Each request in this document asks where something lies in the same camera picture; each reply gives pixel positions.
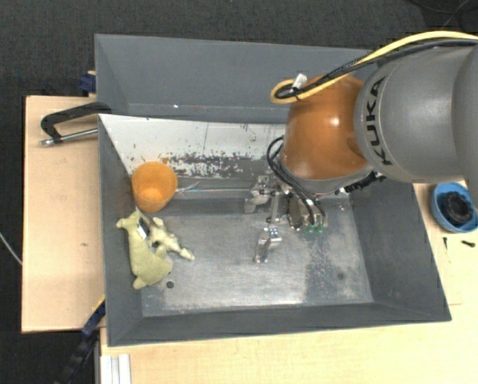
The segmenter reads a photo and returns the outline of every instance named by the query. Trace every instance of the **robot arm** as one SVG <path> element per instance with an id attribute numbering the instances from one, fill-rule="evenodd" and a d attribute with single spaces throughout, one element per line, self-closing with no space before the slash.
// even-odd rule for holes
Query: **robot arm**
<path id="1" fill-rule="evenodd" d="M 437 42 L 438 34 L 454 40 Z M 280 156 L 293 181 L 319 194 L 372 172 L 402 182 L 464 179 L 478 213 L 478 38 L 438 34 L 387 50 L 395 42 L 301 88 L 275 87 L 274 102 L 293 103 Z M 363 86 L 348 75 L 379 61 L 378 52 L 385 63 Z"/>

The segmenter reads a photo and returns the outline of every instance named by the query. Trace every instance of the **metal clamp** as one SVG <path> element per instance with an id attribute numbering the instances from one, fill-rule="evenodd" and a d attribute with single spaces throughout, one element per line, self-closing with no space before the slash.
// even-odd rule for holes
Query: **metal clamp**
<path id="1" fill-rule="evenodd" d="M 61 135 L 56 128 L 56 124 L 70 121 L 76 118 L 86 117 L 91 114 L 111 114 L 111 109 L 104 104 L 103 102 L 92 102 L 91 104 L 86 104 L 84 106 L 76 106 L 75 108 L 70 108 L 68 110 L 59 111 L 53 114 L 46 115 L 42 122 L 40 122 L 40 127 L 50 136 L 49 139 L 44 139 L 40 141 L 41 145 L 54 145 L 60 144 L 71 139 L 76 139 L 84 137 L 86 135 L 96 134 L 98 132 L 97 128 L 92 130 L 84 130 L 81 132 L 76 132 L 68 135 Z"/>

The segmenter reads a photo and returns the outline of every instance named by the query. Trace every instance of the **black cable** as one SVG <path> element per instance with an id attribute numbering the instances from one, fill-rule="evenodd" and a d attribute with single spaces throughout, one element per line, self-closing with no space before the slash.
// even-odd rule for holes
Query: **black cable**
<path id="1" fill-rule="evenodd" d="M 329 73 L 323 75 L 315 82 L 308 84 L 300 89 L 293 89 L 292 83 L 289 83 L 285 86 L 280 87 L 277 92 L 274 94 L 275 98 L 278 99 L 286 99 L 291 97 L 296 97 L 299 94 L 303 94 L 309 90 L 316 88 L 326 82 L 338 78 L 344 74 L 352 73 L 353 71 L 359 70 L 360 68 L 364 68 L 366 66 L 370 66 L 380 61 L 392 61 L 396 58 L 401 58 L 410 54 L 415 54 L 423 50 L 429 50 L 434 47 L 438 46 L 471 46 L 478 44 L 476 40 L 463 40 L 458 38 L 447 38 L 447 39 L 440 39 L 431 42 L 417 44 L 415 46 L 406 46 L 403 50 L 391 51 L 385 55 L 381 55 L 376 58 L 372 58 L 365 62 L 359 62 L 366 56 L 362 56 L 359 58 L 355 58 L 352 61 L 346 62 L 344 65 L 336 68 L 335 70 L 330 71 Z"/>
<path id="2" fill-rule="evenodd" d="M 404 0 L 405 2 L 409 2 L 413 4 L 414 6 L 420 7 L 421 9 L 432 11 L 433 13 L 438 13 L 438 14 L 453 14 L 456 15 L 458 12 L 458 9 L 456 8 L 455 10 L 442 10 L 442 9 L 437 9 L 436 7 L 431 7 L 427 6 L 424 3 L 420 2 L 419 0 Z M 465 0 L 464 2 L 461 2 L 461 0 L 458 0 L 459 5 L 462 7 L 463 3 L 465 3 L 468 0 Z M 470 11 L 477 10 L 478 6 L 471 7 L 468 10 L 461 11 L 462 14 L 468 13 Z"/>
<path id="3" fill-rule="evenodd" d="M 274 147 L 274 145 L 283 140 L 283 135 L 274 139 L 268 146 L 268 150 L 267 150 L 267 154 L 266 154 L 266 158 L 267 158 L 267 161 L 268 161 L 268 165 L 269 167 L 271 168 L 271 170 L 273 171 L 273 173 L 275 174 L 275 176 L 280 179 L 283 183 L 286 183 L 287 185 L 291 186 L 293 189 L 294 189 L 294 192 L 296 192 L 297 196 L 301 199 L 301 201 L 303 202 L 303 204 L 305 205 L 305 208 L 307 209 L 307 211 L 309 212 L 309 215 L 310 215 L 310 222 L 312 224 L 315 223 L 315 218 L 313 217 L 313 212 L 312 212 L 312 208 L 310 207 L 310 205 L 306 202 L 306 198 L 305 196 L 295 187 L 293 186 L 293 181 L 288 177 L 288 175 L 285 174 L 285 172 L 283 172 L 281 170 L 281 168 L 279 168 L 278 166 L 275 165 L 274 163 L 274 158 L 280 153 L 281 151 L 281 148 L 282 146 L 279 146 L 278 149 L 275 151 L 274 154 L 271 154 L 271 149 Z"/>
<path id="4" fill-rule="evenodd" d="M 287 185 L 289 185 L 293 188 L 294 192 L 297 194 L 297 196 L 300 198 L 301 202 L 305 205 L 306 210 L 309 212 L 310 223 L 312 223 L 312 225 L 315 225 L 315 222 L 316 222 L 315 215 L 314 215 L 314 213 L 312 211 L 312 208 L 310 207 L 309 203 L 307 202 L 307 200 L 311 201 L 312 204 L 315 205 L 315 207 L 319 210 L 319 212 L 321 213 L 323 218 L 325 218 L 325 216 L 326 216 L 325 211 L 323 210 L 321 205 L 319 205 L 318 201 L 312 196 L 312 194 L 310 192 L 308 192 L 301 185 L 299 185 L 297 182 L 292 180 L 282 170 L 282 168 L 280 166 L 276 166 L 276 164 L 274 162 L 274 158 L 276 156 L 278 156 L 278 154 L 281 152 L 283 144 L 281 144 L 273 154 L 271 153 L 271 150 L 273 149 L 274 145 L 277 142 L 282 141 L 283 138 L 284 138 L 283 135 L 278 137 L 278 138 L 275 138 L 268 146 L 266 158 L 267 158 L 269 167 L 271 168 L 271 170 L 273 171 L 273 173 L 275 174 L 275 176 L 278 179 L 280 179 L 283 183 L 285 183 L 285 184 L 287 184 Z"/>
<path id="5" fill-rule="evenodd" d="M 458 22 L 458 18 L 456 17 L 458 14 L 464 14 L 464 13 L 467 13 L 468 11 L 472 11 L 472 10 L 476 10 L 478 9 L 478 5 L 475 6 L 474 8 L 472 8 L 471 10 L 466 10 L 466 11 L 461 11 L 461 8 L 463 6 L 466 6 L 468 3 L 470 3 L 471 0 L 465 0 L 464 2 L 462 2 L 461 4 L 458 5 L 458 7 L 453 11 L 451 12 L 451 15 L 450 17 L 448 18 L 448 20 L 444 23 L 444 25 L 441 27 L 441 29 L 444 29 L 446 26 L 448 26 L 448 24 L 452 21 L 453 18 L 456 18 L 456 21 Z"/>
<path id="6" fill-rule="evenodd" d="M 461 0 L 457 0 L 457 8 L 454 10 L 442 10 L 442 9 L 437 9 L 436 7 L 431 7 L 423 4 L 419 0 L 404 0 L 405 2 L 411 3 L 414 6 L 420 7 L 421 9 L 427 10 L 427 11 L 432 11 L 433 13 L 438 13 L 438 14 L 450 14 L 450 17 L 448 20 L 444 23 L 444 25 L 441 27 L 441 30 L 444 29 L 454 18 L 456 19 L 457 24 L 459 25 L 460 29 L 464 31 L 463 23 L 461 21 L 461 16 L 465 13 L 470 13 L 471 11 L 475 11 L 478 9 L 478 5 L 470 7 L 466 10 L 462 10 L 463 7 L 465 7 L 467 4 L 469 4 L 472 0 L 464 0 L 463 2 Z"/>

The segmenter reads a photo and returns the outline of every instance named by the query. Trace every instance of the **small metal part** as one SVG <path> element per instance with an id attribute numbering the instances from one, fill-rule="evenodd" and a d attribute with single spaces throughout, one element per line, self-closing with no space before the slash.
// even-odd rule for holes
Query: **small metal part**
<path id="1" fill-rule="evenodd" d="M 269 182 L 269 176 L 260 175 L 255 185 L 250 190 L 251 198 L 245 199 L 245 214 L 252 214 L 257 210 L 257 206 L 264 205 L 269 200 L 269 192 L 266 187 Z"/>
<path id="2" fill-rule="evenodd" d="M 476 247 L 476 244 L 474 242 L 469 242 L 469 241 L 466 241 L 466 240 L 462 240 L 461 243 L 463 243 L 466 246 Z"/>
<path id="3" fill-rule="evenodd" d="M 149 224 L 145 222 L 143 218 L 139 218 L 137 221 L 137 232 L 143 240 L 147 239 L 150 234 Z"/>
<path id="4" fill-rule="evenodd" d="M 266 263 L 268 261 L 268 250 L 280 245 L 282 238 L 276 227 L 265 227 L 257 242 L 253 262 Z"/>
<path id="5" fill-rule="evenodd" d="M 43 139 L 40 141 L 40 145 L 43 145 L 43 146 L 54 145 L 55 143 L 70 141 L 72 139 L 85 137 L 87 135 L 93 135 L 93 134 L 96 134 L 97 132 L 98 132 L 98 129 L 93 128 L 92 130 L 84 130 L 81 132 L 76 132 L 74 134 L 63 135 L 59 137 L 56 141 L 53 138 Z"/>

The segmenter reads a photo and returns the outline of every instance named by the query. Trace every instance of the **black floor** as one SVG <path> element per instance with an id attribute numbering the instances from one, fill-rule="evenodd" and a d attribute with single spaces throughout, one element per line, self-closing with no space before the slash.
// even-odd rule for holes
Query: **black floor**
<path id="1" fill-rule="evenodd" d="M 478 33 L 478 0 L 420 3 L 434 10 L 405 0 L 0 0 L 2 232 L 20 254 L 22 96 L 81 95 L 94 33 L 366 48 L 444 24 Z M 78 334 L 20 335 L 21 277 L 0 242 L 0 383 L 52 382 Z M 92 382 L 92 366 L 78 381 Z"/>

